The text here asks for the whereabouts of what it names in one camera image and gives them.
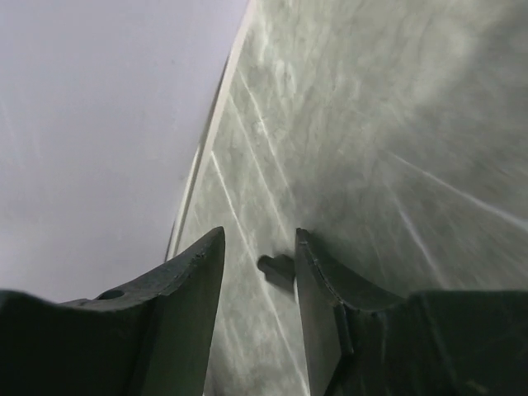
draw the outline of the white wall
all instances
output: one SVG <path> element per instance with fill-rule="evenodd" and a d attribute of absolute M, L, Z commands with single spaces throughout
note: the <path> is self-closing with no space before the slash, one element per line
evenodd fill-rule
<path fill-rule="evenodd" d="M 246 0 L 0 0 L 0 288 L 163 261 Z"/>

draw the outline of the screw hole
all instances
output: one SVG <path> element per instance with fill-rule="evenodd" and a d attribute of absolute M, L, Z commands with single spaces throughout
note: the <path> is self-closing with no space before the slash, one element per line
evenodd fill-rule
<path fill-rule="evenodd" d="M 97 297 L 97 299 L 117 299 L 123 295 L 125 295 L 125 292 L 122 290 L 108 290 Z"/>

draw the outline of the scratch mark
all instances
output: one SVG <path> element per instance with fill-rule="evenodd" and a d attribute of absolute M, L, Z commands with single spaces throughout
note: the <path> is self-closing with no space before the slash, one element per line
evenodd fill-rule
<path fill-rule="evenodd" d="M 369 235 L 370 245 L 372 246 L 372 248 L 374 249 L 374 252 L 376 253 L 376 258 L 378 259 L 381 274 L 383 275 L 383 278 L 386 279 L 387 276 L 385 275 L 385 268 L 384 268 L 383 262 L 381 261 L 380 251 L 378 250 L 378 244 L 374 239 L 374 235 L 372 234 L 372 230 L 370 229 L 370 227 L 366 228 L 366 232 Z"/>
<path fill-rule="evenodd" d="M 260 177 L 262 179 L 262 184 L 263 184 L 264 188 L 266 189 L 266 192 L 267 192 L 267 194 L 269 196 L 270 205 L 271 205 L 271 208 L 273 209 L 273 211 L 275 212 L 275 216 L 277 218 L 277 222 L 279 223 L 280 230 L 282 231 L 282 234 L 283 234 L 285 240 L 288 240 L 288 233 L 286 232 L 286 228 L 285 228 L 285 226 L 284 226 L 284 224 L 282 222 L 281 214 L 279 213 L 279 210 L 278 210 L 277 205 L 275 203 L 275 199 L 273 197 L 273 194 L 271 193 L 270 187 L 267 185 L 266 178 L 264 177 L 264 172 L 261 170 L 261 167 L 260 167 L 260 165 L 258 163 L 257 155 L 255 154 L 255 151 L 253 150 L 251 142 L 249 141 L 248 133 L 246 132 L 246 129 L 244 128 L 243 121 L 240 118 L 238 110 L 236 110 L 235 113 L 237 115 L 238 123 L 240 124 L 240 129 L 242 130 L 244 138 L 247 141 L 247 146 L 249 147 L 249 152 L 251 153 L 251 155 L 253 157 L 253 161 L 255 161 L 255 165 L 257 166 L 258 173 L 260 174 Z"/>
<path fill-rule="evenodd" d="M 467 380 L 465 382 L 465 384 L 466 384 L 466 386 L 470 387 L 473 390 L 476 390 L 480 394 L 488 394 L 489 393 L 488 388 L 486 388 L 485 386 L 483 386 L 481 384 L 478 384 L 477 382 L 475 382 L 474 379 Z"/>
<path fill-rule="evenodd" d="M 238 231 L 240 232 L 240 236 L 241 236 L 243 244 L 244 244 L 244 246 L 245 246 L 245 248 L 247 250 L 247 253 L 249 254 L 252 262 L 257 262 L 257 255 L 255 254 L 255 252 L 253 251 L 253 249 L 249 245 L 248 239 L 246 238 L 246 235 L 243 232 L 242 225 L 240 224 L 240 220 L 238 219 L 238 216 L 236 215 L 236 212 L 234 210 L 233 202 L 231 201 L 231 197 L 229 196 L 227 186 L 225 185 L 224 176 L 222 175 L 222 172 L 220 171 L 220 167 L 219 167 L 219 164 L 218 164 L 218 161 L 216 159 L 216 156 L 215 156 L 214 152 L 211 153 L 210 158 L 211 158 L 211 161 L 214 164 L 214 168 L 216 169 L 216 172 L 218 173 L 218 177 L 219 177 L 219 180 L 220 180 L 220 185 L 224 189 L 224 194 L 226 196 L 229 208 L 231 209 L 231 212 L 233 213 L 233 217 L 234 217 L 235 223 L 237 225 Z M 254 268 L 255 271 L 258 271 L 257 266 L 252 266 L 252 267 Z M 275 306 L 275 304 L 273 304 L 273 301 L 271 300 L 271 297 L 270 297 L 270 294 L 267 291 L 267 288 L 264 287 L 262 278 L 259 276 L 258 279 L 259 279 L 259 284 L 261 285 L 261 288 L 262 288 L 262 293 L 264 294 L 264 298 L 266 299 L 266 302 L 270 306 L 270 310 L 273 313 L 273 316 L 275 317 L 275 320 L 277 322 L 277 327 L 279 329 L 279 334 L 282 336 L 282 339 L 283 339 L 284 344 L 286 346 L 286 350 L 290 354 L 290 358 L 293 361 L 294 368 L 295 368 L 295 371 L 297 371 L 297 374 L 299 376 L 299 380 L 300 380 L 301 386 L 303 387 L 304 394 L 305 395 L 309 395 L 310 392 L 309 392 L 308 386 L 306 385 L 306 381 L 305 381 L 304 376 L 303 376 L 303 371 L 300 369 L 297 361 L 295 360 L 294 353 L 291 350 L 290 344 L 286 340 L 285 331 L 282 328 L 281 321 L 279 320 L 279 314 L 277 312 L 276 306 Z"/>
<path fill-rule="evenodd" d="M 215 326 L 221 326 L 223 328 L 225 336 L 222 341 L 227 344 L 226 347 L 228 348 L 229 351 L 234 351 L 234 353 L 237 355 L 237 358 L 239 360 L 242 360 L 243 355 L 242 355 L 242 352 L 240 351 L 239 340 L 233 340 L 231 337 L 229 337 L 229 335 L 234 334 L 235 332 L 232 332 L 230 329 L 228 329 L 228 325 L 225 320 L 225 314 L 223 314 L 223 311 L 224 311 L 224 305 L 218 304 L 218 313 L 216 317 L 222 318 L 223 320 L 217 320 L 216 321 L 217 324 L 215 324 Z"/>
<path fill-rule="evenodd" d="M 440 271 L 440 266 L 438 265 L 438 263 L 436 262 L 432 254 L 429 252 L 429 248 L 423 242 L 422 237 L 420 236 L 420 233 L 416 229 L 416 226 L 414 225 L 414 223 L 409 218 L 407 211 L 403 207 L 402 203 L 400 202 L 399 198 L 396 196 L 394 191 L 389 186 L 386 185 L 386 187 L 390 191 L 392 200 L 394 204 L 396 205 L 399 215 L 402 218 L 403 223 L 405 224 L 405 227 L 407 228 L 408 232 L 410 233 L 412 240 L 414 240 L 415 244 L 420 248 L 423 256 L 426 259 L 427 264 L 432 269 L 435 279 L 440 283 L 442 287 L 447 287 L 448 282 L 447 282 L 446 277 Z"/>
<path fill-rule="evenodd" d="M 240 79 L 242 80 L 242 84 L 243 86 L 246 88 L 247 90 L 247 93 L 249 94 L 249 97 L 251 98 L 251 102 L 253 104 L 253 106 L 255 107 L 255 111 L 257 112 L 257 116 L 258 116 L 258 119 L 261 121 L 261 124 L 262 124 L 262 131 L 264 132 L 264 135 L 266 136 L 266 140 L 267 140 L 267 143 L 270 147 L 270 152 L 271 152 L 271 156 L 273 157 L 273 159 L 275 160 L 275 165 L 277 166 L 277 171 L 279 172 L 280 174 L 280 178 L 282 179 L 282 181 L 284 182 L 285 186 L 286 186 L 286 190 L 290 193 L 291 195 L 291 191 L 290 191 L 290 185 L 288 183 L 288 179 L 286 179 L 286 175 L 284 174 L 284 172 L 282 171 L 282 167 L 281 165 L 279 164 L 279 160 L 278 160 L 278 157 L 277 157 L 277 153 L 276 153 L 276 150 L 275 148 L 273 147 L 273 145 L 271 144 L 271 140 L 270 140 L 270 134 L 267 130 L 267 127 L 266 127 L 266 124 L 264 123 L 264 117 L 262 116 L 262 112 L 261 112 L 261 109 L 259 107 L 259 105 L 257 104 L 257 100 L 255 99 L 255 97 L 253 96 L 251 90 L 249 89 L 249 86 L 248 86 L 248 83 L 246 82 L 246 78 L 244 78 L 244 76 L 242 75 L 242 73 L 240 73 L 238 71 L 238 74 L 240 76 Z"/>
<path fill-rule="evenodd" d="M 441 180 L 439 177 L 436 177 L 432 173 L 424 171 L 423 169 L 417 167 L 416 165 L 409 163 L 408 161 L 405 161 L 403 158 L 400 158 L 398 155 L 394 153 L 389 152 L 389 154 L 393 158 L 398 160 L 399 162 L 413 169 L 414 171 L 421 173 L 423 176 L 433 180 L 434 182 L 440 184 L 441 186 L 447 188 L 448 190 L 453 191 L 456 195 L 461 196 L 465 198 L 466 200 L 469 200 L 472 204 L 475 204 L 480 209 L 486 210 L 487 212 L 498 216 L 499 218 L 503 219 L 509 224 L 512 224 L 516 226 L 517 228 L 521 229 L 522 231 L 528 233 L 528 221 L 526 221 L 525 219 L 518 219 L 513 214 L 510 214 L 506 212 L 505 210 L 496 208 L 495 206 L 490 205 L 487 202 L 484 202 L 483 200 L 480 200 L 479 198 L 468 194 L 467 192 L 459 190 L 458 188 L 452 186 L 451 184 L 446 183 L 445 181 Z"/>

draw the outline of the gray concrete floor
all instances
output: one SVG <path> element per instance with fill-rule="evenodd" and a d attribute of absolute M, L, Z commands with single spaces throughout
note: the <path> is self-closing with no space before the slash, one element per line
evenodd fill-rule
<path fill-rule="evenodd" d="M 179 250 L 223 225 L 217 395 L 308 394 L 299 311 L 255 262 L 296 227 L 399 295 L 528 285 L 528 5 L 266 0 Z"/>

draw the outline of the gray surface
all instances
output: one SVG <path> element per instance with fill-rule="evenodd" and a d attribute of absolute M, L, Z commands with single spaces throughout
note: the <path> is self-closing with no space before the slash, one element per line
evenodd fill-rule
<path fill-rule="evenodd" d="M 254 270 L 295 227 L 399 295 L 526 288 L 526 4 L 258 3 L 186 223 L 228 234 L 219 394 L 303 393 L 299 314 Z"/>
<path fill-rule="evenodd" d="M 247 0 L 0 0 L 0 289 L 95 297 L 165 259 Z"/>

